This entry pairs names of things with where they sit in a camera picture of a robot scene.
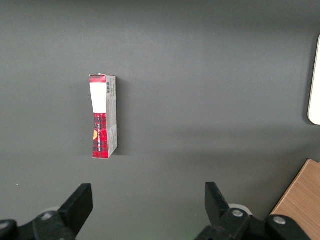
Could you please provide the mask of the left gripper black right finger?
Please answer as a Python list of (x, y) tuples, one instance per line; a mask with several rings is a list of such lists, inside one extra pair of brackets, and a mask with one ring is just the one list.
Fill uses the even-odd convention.
[(240, 208), (231, 208), (215, 182), (205, 183), (205, 210), (210, 225), (196, 240), (264, 240), (263, 223)]

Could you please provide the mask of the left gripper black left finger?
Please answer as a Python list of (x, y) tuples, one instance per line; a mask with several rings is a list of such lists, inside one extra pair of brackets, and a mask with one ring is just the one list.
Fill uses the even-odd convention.
[(93, 210), (90, 183), (83, 183), (57, 210), (42, 212), (18, 228), (19, 240), (75, 240)]

